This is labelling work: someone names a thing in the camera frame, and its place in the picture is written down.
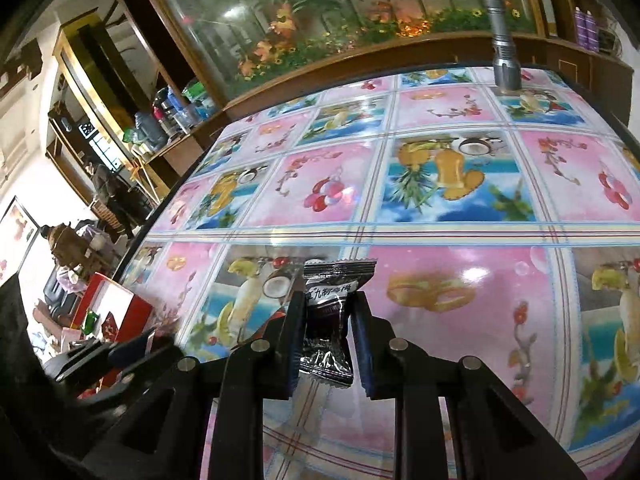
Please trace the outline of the dark purple plum snack packet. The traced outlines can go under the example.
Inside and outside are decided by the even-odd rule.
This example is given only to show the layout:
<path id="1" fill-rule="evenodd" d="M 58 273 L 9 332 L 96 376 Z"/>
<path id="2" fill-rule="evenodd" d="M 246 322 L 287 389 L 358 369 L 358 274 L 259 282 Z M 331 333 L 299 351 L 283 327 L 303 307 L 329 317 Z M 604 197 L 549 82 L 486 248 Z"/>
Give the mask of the dark purple plum snack packet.
<path id="1" fill-rule="evenodd" d="M 348 388 L 354 367 L 347 342 L 350 302 L 373 278 L 376 261 L 308 260 L 304 265 L 305 333 L 300 370 L 322 382 Z"/>

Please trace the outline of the red white patterned snack packet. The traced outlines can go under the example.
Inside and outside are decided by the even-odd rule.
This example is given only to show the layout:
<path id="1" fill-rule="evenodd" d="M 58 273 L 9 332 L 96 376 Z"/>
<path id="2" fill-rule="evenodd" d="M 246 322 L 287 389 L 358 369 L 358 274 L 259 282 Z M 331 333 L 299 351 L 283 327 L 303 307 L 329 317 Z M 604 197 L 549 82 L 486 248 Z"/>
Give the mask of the red white patterned snack packet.
<path id="1" fill-rule="evenodd" d="M 101 324 L 101 335 L 104 341 L 114 342 L 117 338 L 119 328 L 112 312 L 108 312 Z"/>

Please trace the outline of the green snack packet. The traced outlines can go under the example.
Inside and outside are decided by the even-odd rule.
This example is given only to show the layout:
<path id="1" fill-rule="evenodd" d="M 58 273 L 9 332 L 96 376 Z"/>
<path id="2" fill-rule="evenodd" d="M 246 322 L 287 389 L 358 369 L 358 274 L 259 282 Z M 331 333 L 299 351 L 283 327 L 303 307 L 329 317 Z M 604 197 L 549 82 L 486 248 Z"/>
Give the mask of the green snack packet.
<path id="1" fill-rule="evenodd" d="M 88 310 L 86 312 L 84 322 L 82 322 L 81 331 L 82 333 L 89 337 L 91 335 L 96 334 L 96 326 L 99 324 L 100 316 L 94 312 L 93 310 Z"/>

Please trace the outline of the blue water jug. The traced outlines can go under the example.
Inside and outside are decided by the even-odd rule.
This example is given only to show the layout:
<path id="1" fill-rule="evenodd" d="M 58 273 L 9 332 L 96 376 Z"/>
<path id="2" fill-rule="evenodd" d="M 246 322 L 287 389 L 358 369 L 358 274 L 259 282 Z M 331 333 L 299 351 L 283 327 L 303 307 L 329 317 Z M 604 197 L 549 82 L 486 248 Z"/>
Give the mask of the blue water jug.
<path id="1" fill-rule="evenodd" d="M 168 135 L 157 120 L 145 112 L 134 115 L 134 143 L 144 145 L 152 153 L 160 151 L 168 143 Z"/>

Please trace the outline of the person standing in background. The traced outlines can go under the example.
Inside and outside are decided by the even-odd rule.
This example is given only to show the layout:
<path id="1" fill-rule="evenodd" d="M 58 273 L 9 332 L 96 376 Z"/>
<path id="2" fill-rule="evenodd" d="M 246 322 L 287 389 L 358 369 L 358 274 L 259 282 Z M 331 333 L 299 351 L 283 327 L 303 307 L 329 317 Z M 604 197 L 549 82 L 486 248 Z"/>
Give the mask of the person standing in background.
<path id="1" fill-rule="evenodd" d="M 132 240 L 134 233 L 131 229 L 128 214 L 126 210 L 122 208 L 122 204 L 119 203 L 118 193 L 118 181 L 114 177 L 114 174 L 108 170 L 107 166 L 102 162 L 96 162 L 89 159 L 85 164 L 85 168 L 91 178 L 92 185 L 94 187 L 94 195 L 96 199 L 114 214 L 118 222 L 124 228 L 127 237 Z"/>

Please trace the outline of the silver metal flashlight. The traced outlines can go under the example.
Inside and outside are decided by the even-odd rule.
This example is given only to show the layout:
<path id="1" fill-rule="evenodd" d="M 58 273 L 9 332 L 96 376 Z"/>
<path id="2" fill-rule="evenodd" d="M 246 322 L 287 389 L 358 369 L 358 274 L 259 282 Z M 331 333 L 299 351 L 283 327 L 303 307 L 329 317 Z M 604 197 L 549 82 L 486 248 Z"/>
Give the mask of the silver metal flashlight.
<path id="1" fill-rule="evenodd" d="M 521 64 L 508 24 L 506 4 L 503 0 L 483 0 L 491 33 L 494 59 L 492 68 L 497 87 L 502 92 L 520 91 L 522 88 Z"/>

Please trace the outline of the glass flower display cabinet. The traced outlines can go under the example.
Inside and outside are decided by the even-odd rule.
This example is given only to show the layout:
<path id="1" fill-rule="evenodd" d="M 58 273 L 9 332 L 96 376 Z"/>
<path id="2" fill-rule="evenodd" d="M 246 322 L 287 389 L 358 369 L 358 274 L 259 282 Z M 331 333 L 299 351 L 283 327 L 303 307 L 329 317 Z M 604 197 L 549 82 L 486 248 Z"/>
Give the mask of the glass flower display cabinet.
<path id="1" fill-rule="evenodd" d="M 483 0 L 150 0 L 216 96 L 433 32 L 486 30 Z M 514 32 L 544 32 L 538 0 L 504 0 Z"/>

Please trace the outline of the purple spray bottles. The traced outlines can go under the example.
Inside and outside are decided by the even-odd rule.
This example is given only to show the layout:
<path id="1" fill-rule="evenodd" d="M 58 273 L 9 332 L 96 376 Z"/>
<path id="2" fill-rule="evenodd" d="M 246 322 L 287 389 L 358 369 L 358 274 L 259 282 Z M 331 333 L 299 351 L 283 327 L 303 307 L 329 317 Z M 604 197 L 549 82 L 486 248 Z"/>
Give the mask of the purple spray bottles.
<path id="1" fill-rule="evenodd" d="M 578 46 L 591 52 L 598 52 L 598 26 L 591 12 L 584 12 L 576 6 L 574 11 L 574 20 Z"/>

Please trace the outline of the colourful fruit pattern tablecloth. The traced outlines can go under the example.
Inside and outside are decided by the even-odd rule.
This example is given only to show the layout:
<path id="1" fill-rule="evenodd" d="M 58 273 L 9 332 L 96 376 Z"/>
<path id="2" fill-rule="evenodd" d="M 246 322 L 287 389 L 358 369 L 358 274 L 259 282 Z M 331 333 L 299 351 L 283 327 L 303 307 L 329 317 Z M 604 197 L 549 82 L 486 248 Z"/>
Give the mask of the colourful fruit pattern tablecloth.
<path id="1" fill-rule="evenodd" d="M 372 312 L 433 356 L 483 360 L 590 479 L 639 437 L 636 142 L 556 73 L 363 79 L 225 126 L 120 280 L 228 356 L 308 260 L 371 258 Z"/>

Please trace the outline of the red white storage box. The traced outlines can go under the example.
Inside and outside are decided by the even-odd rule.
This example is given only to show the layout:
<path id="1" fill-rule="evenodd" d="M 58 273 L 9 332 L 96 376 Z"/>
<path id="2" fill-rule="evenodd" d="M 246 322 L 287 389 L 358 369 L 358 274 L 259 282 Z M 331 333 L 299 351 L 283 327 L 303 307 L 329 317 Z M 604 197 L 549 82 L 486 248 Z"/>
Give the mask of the red white storage box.
<path id="1" fill-rule="evenodd" d="M 86 312 L 93 310 L 99 316 L 96 334 L 91 335 L 104 341 L 101 335 L 101 324 L 108 312 L 112 312 L 119 332 L 114 342 L 130 341 L 144 332 L 149 321 L 152 306 L 128 288 L 116 283 L 101 273 L 95 273 L 82 294 L 73 316 L 72 327 L 81 331 Z"/>

